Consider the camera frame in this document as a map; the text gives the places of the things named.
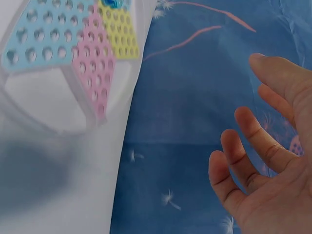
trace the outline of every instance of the dandelion print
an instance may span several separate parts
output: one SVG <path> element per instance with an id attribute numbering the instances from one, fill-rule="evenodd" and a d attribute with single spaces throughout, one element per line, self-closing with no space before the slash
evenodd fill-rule
<path id="1" fill-rule="evenodd" d="M 130 161 L 131 161 L 131 162 L 135 162 L 135 161 L 136 161 L 136 158 L 144 159 L 144 156 L 143 156 L 143 155 L 136 154 L 135 151 L 132 150 L 132 151 L 130 152 Z"/>
<path id="2" fill-rule="evenodd" d="M 170 189 L 168 190 L 168 194 L 164 195 L 162 194 L 162 204 L 164 206 L 167 206 L 168 204 L 170 204 L 173 208 L 177 209 L 177 210 L 181 210 L 181 207 L 178 206 L 177 204 L 173 203 L 172 200 L 174 198 L 174 193 L 170 191 Z"/>
<path id="3" fill-rule="evenodd" d="M 224 220 L 221 222 L 221 226 L 225 230 L 225 234 L 233 234 L 235 228 L 239 228 L 236 224 L 234 224 L 234 219 L 233 217 L 226 217 Z"/>

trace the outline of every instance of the palm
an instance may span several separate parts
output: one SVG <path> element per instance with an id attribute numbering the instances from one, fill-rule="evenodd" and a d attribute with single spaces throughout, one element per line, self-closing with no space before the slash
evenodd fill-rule
<path id="1" fill-rule="evenodd" d="M 251 164 L 239 136 L 226 130 L 223 151 L 211 154 L 209 177 L 224 207 L 243 234 L 309 234 L 312 230 L 312 72 L 281 58 L 251 57 L 264 83 L 260 96 L 297 128 L 305 155 L 287 151 L 259 124 L 248 108 L 235 112 L 249 143 L 278 175 L 261 175 Z M 229 167 L 247 192 L 234 183 Z"/>
<path id="2" fill-rule="evenodd" d="M 241 206 L 242 216 L 238 218 L 243 220 L 240 225 L 242 233 L 282 233 L 287 230 L 293 234 L 312 230 L 312 200 L 308 184 L 312 177 L 305 161 L 299 158 L 246 198 Z"/>

